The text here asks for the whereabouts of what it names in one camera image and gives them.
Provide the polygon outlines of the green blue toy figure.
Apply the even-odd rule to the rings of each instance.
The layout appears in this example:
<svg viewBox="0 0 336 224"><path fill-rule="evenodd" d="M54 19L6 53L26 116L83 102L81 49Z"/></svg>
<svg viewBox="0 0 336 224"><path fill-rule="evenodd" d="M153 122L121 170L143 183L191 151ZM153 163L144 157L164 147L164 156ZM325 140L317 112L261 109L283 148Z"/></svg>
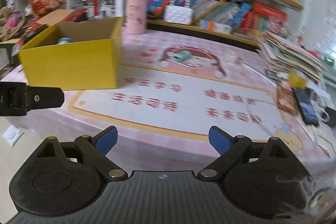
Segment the green blue toy figure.
<svg viewBox="0 0 336 224"><path fill-rule="evenodd" d="M57 45L68 44L68 43L72 43L72 42L73 42L73 40L72 40L71 38L69 38L69 37L64 37L64 38L60 38L60 39L58 40Z"/></svg>

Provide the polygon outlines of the black rectangular box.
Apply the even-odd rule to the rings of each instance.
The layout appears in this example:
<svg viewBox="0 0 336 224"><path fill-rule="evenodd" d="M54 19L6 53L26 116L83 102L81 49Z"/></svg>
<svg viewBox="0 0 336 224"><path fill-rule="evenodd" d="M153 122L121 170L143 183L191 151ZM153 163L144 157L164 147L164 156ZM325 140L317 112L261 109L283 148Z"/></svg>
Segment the black rectangular box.
<svg viewBox="0 0 336 224"><path fill-rule="evenodd" d="M43 32L47 28L48 28L48 26L46 24L44 24L44 25L39 26L38 28L35 28L33 30L29 30L29 32L25 33L21 37L21 42L23 44L26 44L27 42L29 42L31 39L33 39L35 36L37 36L38 34Z"/></svg>

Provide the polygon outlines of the yellow cardboard box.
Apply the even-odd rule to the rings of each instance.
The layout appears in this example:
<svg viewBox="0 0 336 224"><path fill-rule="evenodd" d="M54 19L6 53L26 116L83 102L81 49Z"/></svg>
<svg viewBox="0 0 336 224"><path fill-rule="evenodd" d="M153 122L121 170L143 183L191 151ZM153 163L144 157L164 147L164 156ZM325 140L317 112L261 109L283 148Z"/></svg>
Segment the yellow cardboard box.
<svg viewBox="0 0 336 224"><path fill-rule="evenodd" d="M122 17L59 23L19 50L32 86L63 90L115 89L122 53ZM72 43L57 45L60 38Z"/></svg>

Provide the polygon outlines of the beige plush blanket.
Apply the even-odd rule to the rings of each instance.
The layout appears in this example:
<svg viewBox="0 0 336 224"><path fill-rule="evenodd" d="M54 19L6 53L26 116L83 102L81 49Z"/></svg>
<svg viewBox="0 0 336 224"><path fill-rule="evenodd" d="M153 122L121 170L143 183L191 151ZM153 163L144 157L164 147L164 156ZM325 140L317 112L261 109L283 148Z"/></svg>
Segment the beige plush blanket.
<svg viewBox="0 0 336 224"><path fill-rule="evenodd" d="M0 40L7 41L18 36L19 31L25 25L25 14L13 10L7 6L1 8L1 35Z"/></svg>

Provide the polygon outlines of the brown cardboard sheet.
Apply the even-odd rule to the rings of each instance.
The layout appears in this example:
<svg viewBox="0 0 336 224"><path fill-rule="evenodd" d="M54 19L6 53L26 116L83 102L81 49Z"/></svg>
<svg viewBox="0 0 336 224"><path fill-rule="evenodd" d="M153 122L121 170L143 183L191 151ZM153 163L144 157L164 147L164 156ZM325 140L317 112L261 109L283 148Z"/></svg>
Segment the brown cardboard sheet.
<svg viewBox="0 0 336 224"><path fill-rule="evenodd" d="M50 27L58 23L74 21L79 16L80 15L76 12L76 10L57 9L39 18L36 23Z"/></svg>

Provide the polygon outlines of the pink cartoon table mat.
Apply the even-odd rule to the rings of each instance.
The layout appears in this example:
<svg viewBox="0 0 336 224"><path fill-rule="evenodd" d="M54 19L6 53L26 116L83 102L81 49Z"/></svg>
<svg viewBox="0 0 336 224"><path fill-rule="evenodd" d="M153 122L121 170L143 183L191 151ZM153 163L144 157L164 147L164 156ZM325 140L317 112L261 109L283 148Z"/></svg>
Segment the pink cartoon table mat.
<svg viewBox="0 0 336 224"><path fill-rule="evenodd" d="M172 55L181 50L192 56L175 62ZM227 52L241 64L226 62ZM124 169L199 169L218 156L209 143L210 127L218 126L257 142L279 137L311 172L335 162L332 129L308 129L299 115L279 109L277 86L260 75L260 65L257 53L233 46L161 31L129 35L122 28L117 88L63 90L62 107L7 117L23 135L3 149L1 160L17 169L48 136L72 141L115 126L118 141L108 157ZM5 81L29 84L23 65Z"/></svg>

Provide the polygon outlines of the black smartphone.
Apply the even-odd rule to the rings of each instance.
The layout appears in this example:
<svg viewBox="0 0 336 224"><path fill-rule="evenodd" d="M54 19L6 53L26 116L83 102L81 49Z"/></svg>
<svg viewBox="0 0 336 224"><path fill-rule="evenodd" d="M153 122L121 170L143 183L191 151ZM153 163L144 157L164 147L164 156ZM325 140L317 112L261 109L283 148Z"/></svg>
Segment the black smartphone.
<svg viewBox="0 0 336 224"><path fill-rule="evenodd" d="M317 127L319 125L318 118L306 91L296 87L292 89L304 124Z"/></svg>

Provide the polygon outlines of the white cube eraser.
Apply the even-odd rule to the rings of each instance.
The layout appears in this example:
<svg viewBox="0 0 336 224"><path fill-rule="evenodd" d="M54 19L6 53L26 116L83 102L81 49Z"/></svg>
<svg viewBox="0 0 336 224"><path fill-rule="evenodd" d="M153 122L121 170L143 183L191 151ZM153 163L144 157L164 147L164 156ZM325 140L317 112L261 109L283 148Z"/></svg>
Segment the white cube eraser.
<svg viewBox="0 0 336 224"><path fill-rule="evenodd" d="M225 55L225 60L228 63L232 64L241 64L242 59L241 57L237 56L234 52L227 52Z"/></svg>

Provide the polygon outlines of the stack of paper booklets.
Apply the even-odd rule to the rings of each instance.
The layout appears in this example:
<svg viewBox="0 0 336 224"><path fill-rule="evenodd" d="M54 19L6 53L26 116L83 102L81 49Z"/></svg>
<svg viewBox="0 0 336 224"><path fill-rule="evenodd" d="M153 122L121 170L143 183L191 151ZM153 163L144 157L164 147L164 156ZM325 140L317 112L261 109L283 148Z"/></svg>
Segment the stack of paper booklets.
<svg viewBox="0 0 336 224"><path fill-rule="evenodd" d="M265 63L265 74L274 80L296 69L317 84L323 82L322 72L327 71L310 52L270 32L259 38L258 53Z"/></svg>

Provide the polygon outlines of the green small device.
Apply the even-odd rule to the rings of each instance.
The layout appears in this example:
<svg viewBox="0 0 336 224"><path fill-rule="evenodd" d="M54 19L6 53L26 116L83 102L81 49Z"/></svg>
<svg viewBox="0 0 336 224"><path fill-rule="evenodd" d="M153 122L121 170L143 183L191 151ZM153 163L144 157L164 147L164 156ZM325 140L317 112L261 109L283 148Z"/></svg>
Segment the green small device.
<svg viewBox="0 0 336 224"><path fill-rule="evenodd" d="M188 60L192 56L192 53L187 50L181 50L178 52L174 52L172 55L172 59L175 62L184 62Z"/></svg>

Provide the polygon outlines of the blue orange white box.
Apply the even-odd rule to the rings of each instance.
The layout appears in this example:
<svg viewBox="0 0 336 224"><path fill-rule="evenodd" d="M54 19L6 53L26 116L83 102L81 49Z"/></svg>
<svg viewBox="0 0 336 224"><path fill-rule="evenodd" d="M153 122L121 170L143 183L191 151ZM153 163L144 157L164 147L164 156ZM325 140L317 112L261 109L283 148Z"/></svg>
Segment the blue orange white box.
<svg viewBox="0 0 336 224"><path fill-rule="evenodd" d="M199 21L199 26L203 30L219 32L222 34L231 34L232 27L226 24L221 24L209 20L202 19Z"/></svg>

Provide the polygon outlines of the pink cylindrical container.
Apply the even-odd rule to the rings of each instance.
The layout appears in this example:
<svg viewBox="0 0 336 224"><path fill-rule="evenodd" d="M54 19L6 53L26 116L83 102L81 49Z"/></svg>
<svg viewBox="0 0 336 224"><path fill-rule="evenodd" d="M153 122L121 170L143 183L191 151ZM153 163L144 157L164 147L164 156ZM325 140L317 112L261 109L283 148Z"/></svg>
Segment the pink cylindrical container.
<svg viewBox="0 0 336 224"><path fill-rule="evenodd" d="M145 34L147 32L147 0L126 0L125 18L128 34Z"/></svg>

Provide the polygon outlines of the red dictionary book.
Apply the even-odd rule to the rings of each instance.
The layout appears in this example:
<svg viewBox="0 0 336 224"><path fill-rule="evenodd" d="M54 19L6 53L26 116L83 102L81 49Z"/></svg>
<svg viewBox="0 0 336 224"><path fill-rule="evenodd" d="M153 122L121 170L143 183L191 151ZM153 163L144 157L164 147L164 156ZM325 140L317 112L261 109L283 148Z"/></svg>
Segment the red dictionary book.
<svg viewBox="0 0 336 224"><path fill-rule="evenodd" d="M264 16L269 19L275 19L276 21L281 23L286 22L288 18L285 12L257 1L254 1L253 3L252 11L256 15Z"/></svg>

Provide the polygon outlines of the white quilted pearl handbag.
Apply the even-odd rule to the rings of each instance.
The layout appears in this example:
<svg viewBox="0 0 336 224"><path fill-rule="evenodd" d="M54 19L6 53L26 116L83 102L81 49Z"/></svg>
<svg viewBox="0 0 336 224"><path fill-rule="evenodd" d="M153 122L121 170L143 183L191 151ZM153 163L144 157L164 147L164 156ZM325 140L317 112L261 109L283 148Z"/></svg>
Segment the white quilted pearl handbag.
<svg viewBox="0 0 336 224"><path fill-rule="evenodd" d="M190 0L183 0L184 6L177 6L177 0L170 0L165 7L164 21L167 23L191 25L193 19L193 9L190 8Z"/></svg>

